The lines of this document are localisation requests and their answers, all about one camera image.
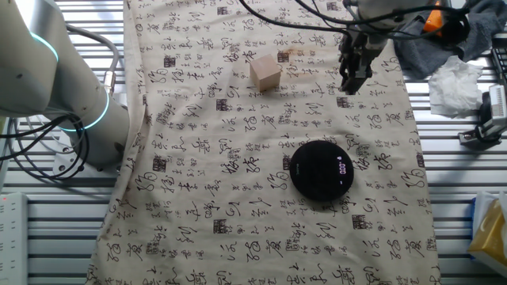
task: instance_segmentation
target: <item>digital display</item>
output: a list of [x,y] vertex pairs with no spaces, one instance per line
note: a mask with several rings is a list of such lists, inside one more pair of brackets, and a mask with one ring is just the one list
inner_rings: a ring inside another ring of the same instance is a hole
[[343,196],[354,180],[350,157],[336,144],[325,141],[302,145],[292,155],[289,171],[296,189],[317,201]]
[[345,163],[341,162],[338,164],[340,166],[340,174],[347,174],[347,165]]

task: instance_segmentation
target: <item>metal grating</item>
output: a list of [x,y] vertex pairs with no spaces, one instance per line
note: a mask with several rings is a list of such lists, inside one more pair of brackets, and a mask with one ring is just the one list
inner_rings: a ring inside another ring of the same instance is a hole
[[[123,58],[122,0],[57,3],[69,23],[109,38]],[[112,53],[85,37],[71,35],[71,39],[95,74],[102,78]],[[484,53],[471,63],[484,67],[478,87],[487,91],[497,81],[490,53]],[[431,115],[427,80],[406,78],[406,83],[429,179],[442,283],[505,284],[505,279],[491,269],[471,261],[466,251],[471,239],[471,198],[479,191],[498,193],[507,185],[507,143],[479,152],[462,147],[458,132],[472,129],[476,119],[450,120]],[[117,69],[115,91],[124,98],[123,60]],[[25,122],[21,122],[21,129],[28,130]],[[51,138],[46,142],[54,144]],[[43,146],[37,145],[29,154],[39,167],[52,169],[54,154]],[[3,192],[24,192],[29,197],[30,284],[85,282],[94,240],[114,182],[112,179],[74,179],[47,184],[23,173],[15,162],[10,163]]]

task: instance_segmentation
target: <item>crumpled paper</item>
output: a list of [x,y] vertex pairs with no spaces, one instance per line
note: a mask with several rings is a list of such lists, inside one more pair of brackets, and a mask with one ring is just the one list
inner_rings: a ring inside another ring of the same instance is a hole
[[482,104],[477,79],[482,68],[451,56],[429,79],[431,113],[445,116],[468,116]]

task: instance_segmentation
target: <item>wooden cube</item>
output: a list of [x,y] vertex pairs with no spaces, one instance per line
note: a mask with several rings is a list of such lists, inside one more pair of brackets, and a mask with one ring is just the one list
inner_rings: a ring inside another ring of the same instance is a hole
[[280,68],[271,55],[265,55],[250,62],[250,78],[259,92],[278,86],[280,76]]

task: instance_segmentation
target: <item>tablecloth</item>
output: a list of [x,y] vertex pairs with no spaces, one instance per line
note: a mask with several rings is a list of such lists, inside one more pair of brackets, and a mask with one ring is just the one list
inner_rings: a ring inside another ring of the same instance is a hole
[[[324,24],[292,0],[264,15]],[[341,2],[321,11],[345,18]],[[237,0],[127,0],[131,117],[86,284],[439,284],[414,114],[392,43],[360,92],[339,92],[342,35],[282,28]],[[259,93],[249,62],[272,55]],[[342,147],[354,182],[316,203],[292,185],[295,150]]]

